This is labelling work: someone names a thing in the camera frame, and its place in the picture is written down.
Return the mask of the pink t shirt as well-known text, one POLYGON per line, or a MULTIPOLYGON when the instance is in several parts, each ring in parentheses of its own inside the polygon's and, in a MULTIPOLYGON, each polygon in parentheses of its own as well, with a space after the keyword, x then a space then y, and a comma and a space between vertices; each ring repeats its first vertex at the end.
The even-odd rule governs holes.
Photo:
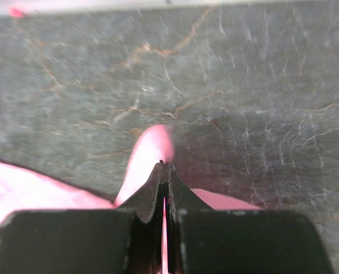
POLYGON ((148 128, 114 202, 0 162, 0 273, 184 272, 184 214, 257 207, 188 188, 173 156, 168 128, 148 128))

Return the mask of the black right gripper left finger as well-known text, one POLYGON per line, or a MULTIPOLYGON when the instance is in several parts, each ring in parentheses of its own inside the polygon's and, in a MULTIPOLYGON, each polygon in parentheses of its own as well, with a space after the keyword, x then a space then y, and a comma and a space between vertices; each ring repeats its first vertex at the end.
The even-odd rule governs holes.
POLYGON ((124 273, 134 215, 0 162, 0 273, 124 273))

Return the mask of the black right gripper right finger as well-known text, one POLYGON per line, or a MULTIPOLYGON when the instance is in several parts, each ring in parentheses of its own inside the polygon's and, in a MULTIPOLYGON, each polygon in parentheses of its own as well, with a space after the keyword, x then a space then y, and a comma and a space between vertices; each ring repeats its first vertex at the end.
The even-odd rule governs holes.
POLYGON ((167 266, 170 273, 333 273, 314 224, 285 210, 212 209, 167 175, 167 266))

